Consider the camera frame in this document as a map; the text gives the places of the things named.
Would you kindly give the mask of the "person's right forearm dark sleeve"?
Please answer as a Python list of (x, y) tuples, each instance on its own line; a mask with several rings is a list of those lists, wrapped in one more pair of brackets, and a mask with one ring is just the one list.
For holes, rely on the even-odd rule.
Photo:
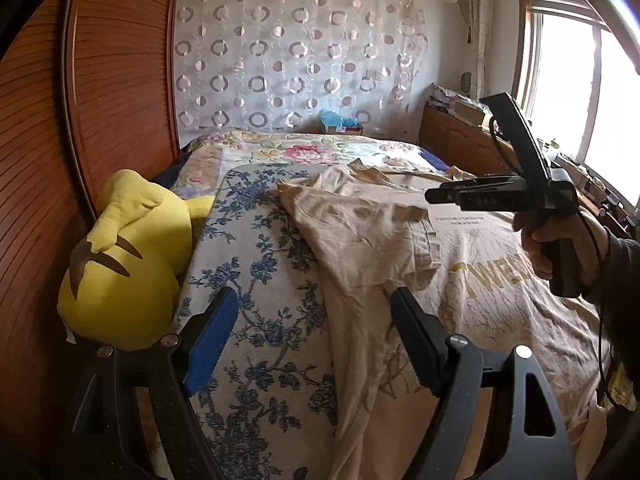
[(639, 243), (609, 233), (608, 255), (600, 275), (582, 296), (603, 314), (604, 330), (639, 400)]

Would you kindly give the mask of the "person's right hand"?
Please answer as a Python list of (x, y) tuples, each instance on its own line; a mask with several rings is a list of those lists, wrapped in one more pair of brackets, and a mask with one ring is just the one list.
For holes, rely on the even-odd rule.
[(521, 233), (521, 244), (538, 278), (550, 282), (555, 263), (548, 248), (559, 244), (560, 261), (573, 263), (582, 288), (590, 287), (600, 275), (602, 263), (608, 255), (610, 233), (590, 212), (580, 207), (577, 214), (552, 216), (532, 230), (525, 217), (514, 214), (512, 228)]

